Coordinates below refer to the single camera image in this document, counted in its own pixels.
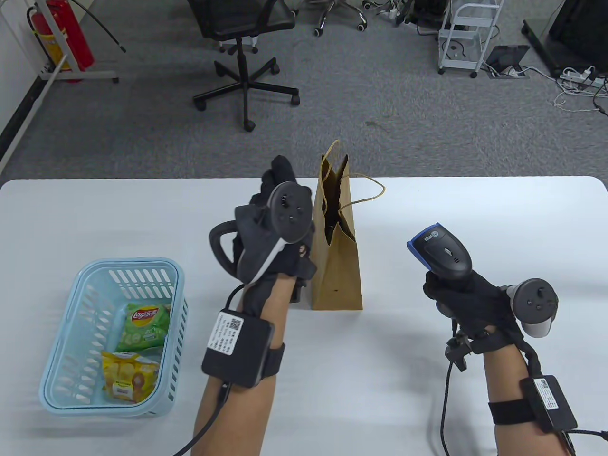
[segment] light blue plastic basket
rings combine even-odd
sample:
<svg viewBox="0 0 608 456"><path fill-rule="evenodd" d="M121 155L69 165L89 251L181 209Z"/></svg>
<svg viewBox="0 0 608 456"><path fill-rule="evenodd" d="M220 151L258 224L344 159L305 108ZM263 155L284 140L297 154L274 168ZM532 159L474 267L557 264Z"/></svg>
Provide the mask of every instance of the light blue plastic basket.
<svg viewBox="0 0 608 456"><path fill-rule="evenodd" d="M114 351L129 303L171 305L154 392L139 404L105 391L101 351ZM184 272L167 258L95 261L77 275L40 382L42 405L57 415L154 416L171 410L178 386L188 305Z"/></svg>

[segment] hand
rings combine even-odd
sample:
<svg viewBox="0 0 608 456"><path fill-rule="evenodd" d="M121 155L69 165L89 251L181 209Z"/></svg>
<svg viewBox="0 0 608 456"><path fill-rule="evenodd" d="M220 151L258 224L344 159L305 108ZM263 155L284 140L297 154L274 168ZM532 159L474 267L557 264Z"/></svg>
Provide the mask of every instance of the hand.
<svg viewBox="0 0 608 456"><path fill-rule="evenodd" d="M277 156L271 164L271 169L267 170L262 176L260 192L251 197L249 204L255 204L263 208L268 203L268 199L274 188L283 182L296 182L294 170L287 158L282 155ZM313 245L314 224L311 223L308 234L302 241L295 244L287 244L281 252L274 258L266 274L286 274L290 277L310 279L311 268L314 274L314 265L311 263L310 250ZM243 242L237 234L232 244L234 261L237 262L243 253Z"/></svg>
<svg viewBox="0 0 608 456"><path fill-rule="evenodd" d="M469 279L458 283L427 272L423 291L429 298L450 309L471 339L493 332L492 326L505 333L522 335L506 292L475 271Z"/></svg>

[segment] bag of chips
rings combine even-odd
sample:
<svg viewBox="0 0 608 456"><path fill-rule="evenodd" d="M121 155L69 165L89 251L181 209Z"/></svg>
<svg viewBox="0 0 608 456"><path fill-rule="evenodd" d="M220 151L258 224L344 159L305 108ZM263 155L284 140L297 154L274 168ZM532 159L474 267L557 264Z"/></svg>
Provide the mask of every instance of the bag of chips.
<svg viewBox="0 0 608 456"><path fill-rule="evenodd" d="M154 391L160 364L143 356L102 352L105 390L110 397L138 404Z"/></svg>
<svg viewBox="0 0 608 456"><path fill-rule="evenodd" d="M125 329L117 352L162 347L169 332L169 313L163 305L133 304L126 307Z"/></svg>

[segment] yellow chip bag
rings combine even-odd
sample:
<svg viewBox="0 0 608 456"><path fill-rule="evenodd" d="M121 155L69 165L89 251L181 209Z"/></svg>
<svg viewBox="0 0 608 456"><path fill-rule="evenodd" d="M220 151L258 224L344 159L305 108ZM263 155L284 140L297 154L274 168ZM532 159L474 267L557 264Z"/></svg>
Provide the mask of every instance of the yellow chip bag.
<svg viewBox="0 0 608 456"><path fill-rule="evenodd" d="M159 363L132 351L103 351L102 363L105 389L112 398L137 404L146 400L154 391Z"/></svg>

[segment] floor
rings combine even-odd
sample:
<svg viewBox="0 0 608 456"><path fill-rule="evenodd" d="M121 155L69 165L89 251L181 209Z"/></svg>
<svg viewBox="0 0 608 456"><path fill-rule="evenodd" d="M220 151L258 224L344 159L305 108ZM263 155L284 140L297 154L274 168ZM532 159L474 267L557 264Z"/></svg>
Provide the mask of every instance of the floor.
<svg viewBox="0 0 608 456"><path fill-rule="evenodd" d="M524 18L548 18L559 0L507 2L493 44L526 44ZM264 81L300 88L302 104L253 93L253 133L241 126L242 98L197 112L191 97L221 86L212 61L235 67L201 38L185 0L95 0L93 12L128 50L85 18L100 68L120 84L57 84L13 155L0 184L39 178L221 178L261 175L276 154L314 176L341 139L353 171L373 176L589 174L608 182L608 119L553 107L559 89L537 74L492 81L485 73L437 74L437 44L415 29L368 13L358 32L350 11L333 13L322 37L305 7L294 30L262 35L254 69L276 56ZM524 61L542 65L531 50ZM569 100L571 109L588 99Z"/></svg>

